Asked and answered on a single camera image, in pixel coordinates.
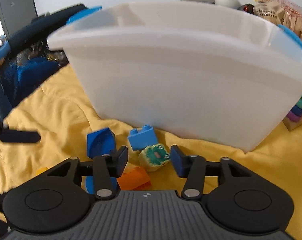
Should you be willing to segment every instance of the white plastic bin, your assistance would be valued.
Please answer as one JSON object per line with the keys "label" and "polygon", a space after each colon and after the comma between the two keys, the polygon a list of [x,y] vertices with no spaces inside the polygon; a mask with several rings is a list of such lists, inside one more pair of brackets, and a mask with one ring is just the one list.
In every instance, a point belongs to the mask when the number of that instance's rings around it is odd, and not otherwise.
{"label": "white plastic bin", "polygon": [[48,37],[101,118],[250,151],[302,95],[302,49],[274,24],[195,2],[129,3]]}

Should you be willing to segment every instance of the blue mesh fabric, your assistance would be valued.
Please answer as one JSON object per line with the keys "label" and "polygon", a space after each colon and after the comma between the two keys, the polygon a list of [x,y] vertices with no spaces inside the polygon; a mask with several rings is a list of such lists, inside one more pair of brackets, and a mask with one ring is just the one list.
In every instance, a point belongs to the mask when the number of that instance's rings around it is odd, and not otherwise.
{"label": "blue mesh fabric", "polygon": [[16,59],[7,59],[0,68],[0,82],[10,104],[15,107],[19,104],[18,76]]}
{"label": "blue mesh fabric", "polygon": [[10,104],[16,107],[58,70],[58,62],[44,58],[29,60],[24,66],[17,66],[16,60],[6,60],[0,68],[0,81]]}

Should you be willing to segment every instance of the blue container lid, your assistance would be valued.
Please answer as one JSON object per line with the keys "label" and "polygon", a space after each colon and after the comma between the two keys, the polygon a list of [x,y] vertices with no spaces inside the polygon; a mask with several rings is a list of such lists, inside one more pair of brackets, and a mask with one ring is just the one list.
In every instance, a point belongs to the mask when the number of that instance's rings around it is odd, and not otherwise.
{"label": "blue container lid", "polygon": [[302,40],[297,36],[294,32],[292,32],[289,28],[285,27],[284,25],[279,24],[278,27],[280,27],[292,40],[295,41],[296,44],[298,44],[302,49]]}
{"label": "blue container lid", "polygon": [[88,8],[88,9],[84,9],[76,14],[74,14],[73,16],[71,16],[68,20],[67,20],[67,23],[66,25],[72,23],[72,22],[75,22],[76,20],[79,20],[83,17],[86,17],[96,11],[100,11],[102,9],[102,6],[96,6],[96,7],[93,7],[93,8]]}

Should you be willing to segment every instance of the yellow blanket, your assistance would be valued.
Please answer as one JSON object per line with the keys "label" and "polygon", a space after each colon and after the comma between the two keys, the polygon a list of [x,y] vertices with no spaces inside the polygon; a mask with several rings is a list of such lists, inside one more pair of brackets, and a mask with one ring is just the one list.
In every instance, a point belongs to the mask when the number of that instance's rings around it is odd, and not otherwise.
{"label": "yellow blanket", "polygon": [[[6,121],[12,128],[38,130],[41,142],[29,145],[0,142],[0,192],[31,179],[37,169],[51,168],[70,156],[88,160],[86,135],[93,130],[108,126],[116,136],[118,147],[129,145],[127,135],[131,126],[116,120],[100,120],[70,66],[44,82],[11,112]],[[232,147],[181,139],[160,130],[156,134],[168,147],[177,144],[186,154],[202,155],[208,161],[229,156],[287,191],[295,205],[287,231],[302,240],[302,126],[289,132],[281,122],[253,152],[247,154]],[[138,164],[137,153],[131,150],[129,162]],[[149,175],[153,189],[181,191],[185,181],[177,177],[171,164]],[[216,178],[206,179],[205,192],[216,186]]]}

